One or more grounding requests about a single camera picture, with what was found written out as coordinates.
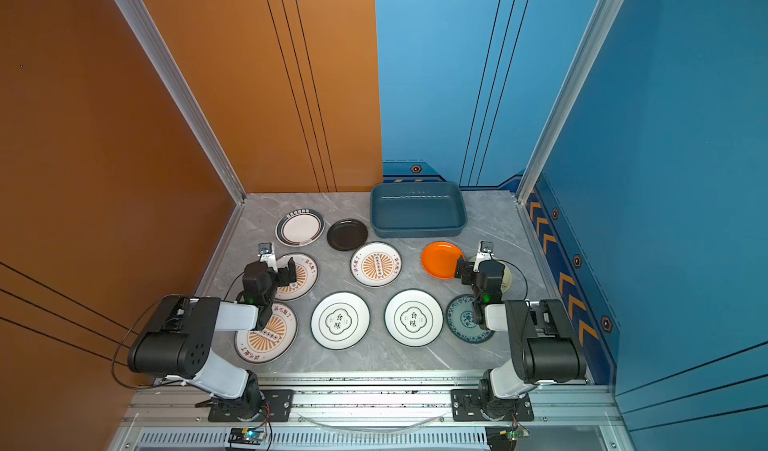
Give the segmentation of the cream plate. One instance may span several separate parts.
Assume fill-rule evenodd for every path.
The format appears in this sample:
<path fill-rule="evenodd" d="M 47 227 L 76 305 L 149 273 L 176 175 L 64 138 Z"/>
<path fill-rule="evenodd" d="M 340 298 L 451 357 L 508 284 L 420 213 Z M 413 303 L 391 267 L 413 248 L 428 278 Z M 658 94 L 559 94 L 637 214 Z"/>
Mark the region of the cream plate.
<path fill-rule="evenodd" d="M 513 273 L 512 273 L 512 266 L 509 262 L 501 260 L 501 263 L 504 266 L 504 272 L 502 276 L 502 282 L 501 282 L 501 292 L 505 293 L 507 292 L 512 284 L 513 284 Z"/>

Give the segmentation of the orange plastic plate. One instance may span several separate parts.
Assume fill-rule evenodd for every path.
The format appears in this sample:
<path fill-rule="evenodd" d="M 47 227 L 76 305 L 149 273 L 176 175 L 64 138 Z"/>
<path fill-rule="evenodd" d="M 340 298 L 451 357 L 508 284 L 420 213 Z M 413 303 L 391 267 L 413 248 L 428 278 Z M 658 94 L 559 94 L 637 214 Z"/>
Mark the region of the orange plastic plate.
<path fill-rule="evenodd" d="M 458 261 L 464 258 L 461 249 L 450 242 L 433 242 L 421 253 L 424 270 L 437 279 L 455 278 Z"/>

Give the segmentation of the white plate dark rim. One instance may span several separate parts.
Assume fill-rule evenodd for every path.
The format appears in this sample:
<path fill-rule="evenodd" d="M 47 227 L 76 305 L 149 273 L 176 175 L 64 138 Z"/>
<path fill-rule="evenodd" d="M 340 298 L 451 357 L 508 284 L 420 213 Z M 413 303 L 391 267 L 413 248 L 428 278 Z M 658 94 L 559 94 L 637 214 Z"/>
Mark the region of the white plate dark rim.
<path fill-rule="evenodd" d="M 295 209 L 284 215 L 275 227 L 276 238 L 289 247 L 301 247 L 316 241 L 323 233 L 325 220 L 316 210 Z"/>

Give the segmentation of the small black plate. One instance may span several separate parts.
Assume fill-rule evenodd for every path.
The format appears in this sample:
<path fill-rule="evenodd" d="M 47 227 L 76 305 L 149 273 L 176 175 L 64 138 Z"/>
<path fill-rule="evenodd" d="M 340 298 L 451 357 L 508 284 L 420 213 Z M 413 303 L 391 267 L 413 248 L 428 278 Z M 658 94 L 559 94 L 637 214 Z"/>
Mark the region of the small black plate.
<path fill-rule="evenodd" d="M 328 244 L 337 251 L 352 251 L 363 246 L 368 239 L 367 226 L 358 219 L 335 222 L 327 233 Z"/>

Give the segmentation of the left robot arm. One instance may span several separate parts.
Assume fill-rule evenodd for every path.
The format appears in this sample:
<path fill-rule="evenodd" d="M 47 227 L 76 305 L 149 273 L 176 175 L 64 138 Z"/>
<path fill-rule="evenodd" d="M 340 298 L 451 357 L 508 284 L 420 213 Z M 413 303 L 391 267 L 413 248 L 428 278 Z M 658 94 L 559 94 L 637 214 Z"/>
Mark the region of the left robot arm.
<path fill-rule="evenodd" d="M 207 392 L 209 398 L 200 407 L 240 421 L 266 418 L 269 405 L 256 374 L 216 354 L 212 341 L 217 332 L 235 332 L 250 360 L 282 352 L 295 334 L 295 316 L 277 305 L 275 297 L 279 288 L 296 281 L 294 259 L 280 267 L 272 255 L 263 254 L 246 266 L 243 290 L 233 302 L 163 297 L 128 352 L 128 368 Z"/>

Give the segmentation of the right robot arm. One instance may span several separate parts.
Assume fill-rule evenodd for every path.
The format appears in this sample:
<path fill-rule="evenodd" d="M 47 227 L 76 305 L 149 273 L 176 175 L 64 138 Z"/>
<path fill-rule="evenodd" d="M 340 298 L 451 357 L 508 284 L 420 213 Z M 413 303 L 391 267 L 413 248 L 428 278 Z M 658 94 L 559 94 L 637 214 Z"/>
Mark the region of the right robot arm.
<path fill-rule="evenodd" d="M 505 299 L 505 263 L 490 256 L 459 258 L 455 277 L 472 289 L 469 308 L 456 311 L 459 331 L 507 335 L 510 357 L 487 370 L 478 405 L 491 420 L 513 417 L 528 394 L 544 384 L 583 380 L 587 360 L 563 303 L 558 299 Z"/>

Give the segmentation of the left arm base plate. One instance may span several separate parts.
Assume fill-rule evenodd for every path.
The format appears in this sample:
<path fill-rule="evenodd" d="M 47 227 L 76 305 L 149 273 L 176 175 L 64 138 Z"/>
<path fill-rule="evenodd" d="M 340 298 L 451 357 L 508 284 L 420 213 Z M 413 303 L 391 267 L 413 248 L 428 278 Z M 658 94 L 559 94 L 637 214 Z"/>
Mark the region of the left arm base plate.
<path fill-rule="evenodd" d="M 210 422 L 254 422 L 268 420 L 284 423 L 289 420 L 294 399 L 291 389 L 267 389 L 246 392 L 232 400 L 213 398 L 209 407 Z"/>

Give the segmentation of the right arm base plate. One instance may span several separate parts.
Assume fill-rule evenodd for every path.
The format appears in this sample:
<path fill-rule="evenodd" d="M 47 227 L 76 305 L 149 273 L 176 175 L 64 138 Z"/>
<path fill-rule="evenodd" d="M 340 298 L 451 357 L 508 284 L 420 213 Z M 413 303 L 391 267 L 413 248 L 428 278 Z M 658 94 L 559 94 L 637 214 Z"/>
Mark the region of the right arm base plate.
<path fill-rule="evenodd" d="M 456 422 L 532 422 L 535 419 L 528 397 L 499 399 L 482 396 L 477 389 L 452 389 L 450 397 L 452 417 Z"/>

